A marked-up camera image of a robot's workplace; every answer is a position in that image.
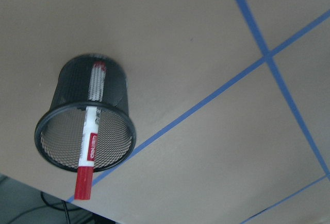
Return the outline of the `red marker pen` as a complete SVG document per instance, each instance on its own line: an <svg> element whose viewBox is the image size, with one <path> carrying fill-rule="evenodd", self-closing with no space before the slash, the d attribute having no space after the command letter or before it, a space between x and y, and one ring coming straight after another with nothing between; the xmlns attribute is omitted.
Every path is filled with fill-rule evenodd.
<svg viewBox="0 0 330 224"><path fill-rule="evenodd" d="M102 101L106 71L107 68L104 62L94 62L91 69L88 90L89 101ZM85 109L85 119L82 130L80 156L74 193L75 200L89 200L91 196L99 128L98 117L100 112L101 110L96 106L88 105Z"/></svg>

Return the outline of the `near black mesh cup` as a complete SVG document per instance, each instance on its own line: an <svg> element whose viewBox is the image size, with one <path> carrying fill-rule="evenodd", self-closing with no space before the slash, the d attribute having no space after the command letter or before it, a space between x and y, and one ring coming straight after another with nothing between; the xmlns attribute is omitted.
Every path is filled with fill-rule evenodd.
<svg viewBox="0 0 330 224"><path fill-rule="evenodd" d="M92 68L103 63L105 80L100 100L88 96ZM50 109L35 129L35 145L49 163L77 172L86 107L98 109L98 139L94 171L104 171L125 161L136 143L128 115L126 75L121 66L100 54L84 54L68 61L58 77Z"/></svg>

